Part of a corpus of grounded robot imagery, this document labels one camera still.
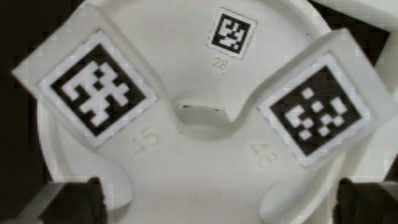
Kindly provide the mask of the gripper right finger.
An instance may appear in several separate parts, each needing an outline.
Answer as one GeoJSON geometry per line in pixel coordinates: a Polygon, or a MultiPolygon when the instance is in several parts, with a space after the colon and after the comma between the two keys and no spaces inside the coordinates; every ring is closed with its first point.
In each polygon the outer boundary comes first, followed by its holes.
{"type": "Polygon", "coordinates": [[[340,181],[333,224],[398,224],[398,182],[340,181]]]}

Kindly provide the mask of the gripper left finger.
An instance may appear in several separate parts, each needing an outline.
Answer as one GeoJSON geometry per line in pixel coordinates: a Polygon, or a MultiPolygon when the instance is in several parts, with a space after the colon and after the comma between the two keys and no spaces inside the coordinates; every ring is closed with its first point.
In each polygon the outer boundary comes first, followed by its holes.
{"type": "Polygon", "coordinates": [[[11,224],[107,224],[102,181],[50,182],[11,224]]]}

